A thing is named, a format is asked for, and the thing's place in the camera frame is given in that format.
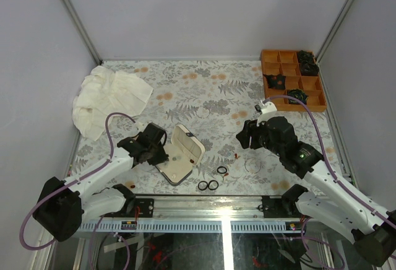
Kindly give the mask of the cream and navy jewelry box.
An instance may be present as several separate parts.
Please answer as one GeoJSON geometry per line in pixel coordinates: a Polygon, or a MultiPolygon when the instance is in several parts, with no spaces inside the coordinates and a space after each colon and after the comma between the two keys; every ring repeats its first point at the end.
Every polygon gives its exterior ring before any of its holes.
{"type": "Polygon", "coordinates": [[[203,143],[182,124],[175,126],[171,142],[165,145],[164,149],[169,155],[168,161],[155,167],[172,186],[184,181],[192,173],[192,169],[200,164],[205,154],[203,143]]]}

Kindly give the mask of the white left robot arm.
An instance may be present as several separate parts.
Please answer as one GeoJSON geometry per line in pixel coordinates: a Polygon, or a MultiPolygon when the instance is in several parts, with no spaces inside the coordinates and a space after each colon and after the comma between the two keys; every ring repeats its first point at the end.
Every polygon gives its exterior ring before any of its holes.
{"type": "Polygon", "coordinates": [[[166,131],[155,123],[120,140],[110,156],[81,173],[63,180],[50,178],[41,191],[33,218],[57,242],[71,238],[85,221],[109,215],[137,217],[140,207],[131,189],[116,184],[99,189],[114,177],[147,163],[177,186],[200,164],[205,147],[184,125],[175,126],[170,143],[166,131]]]}

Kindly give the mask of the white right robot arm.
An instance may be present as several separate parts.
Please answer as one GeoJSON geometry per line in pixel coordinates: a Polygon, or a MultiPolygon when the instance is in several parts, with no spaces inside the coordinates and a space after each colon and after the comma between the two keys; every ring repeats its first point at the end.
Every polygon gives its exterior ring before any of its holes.
{"type": "Polygon", "coordinates": [[[267,121],[245,121],[238,134],[243,148],[275,154],[290,173],[321,190],[325,201],[295,184],[284,196],[283,212],[316,219],[343,235],[368,263],[381,267],[395,252],[395,211],[376,204],[344,177],[330,171],[324,156],[300,141],[293,126],[282,116],[267,121]]]}

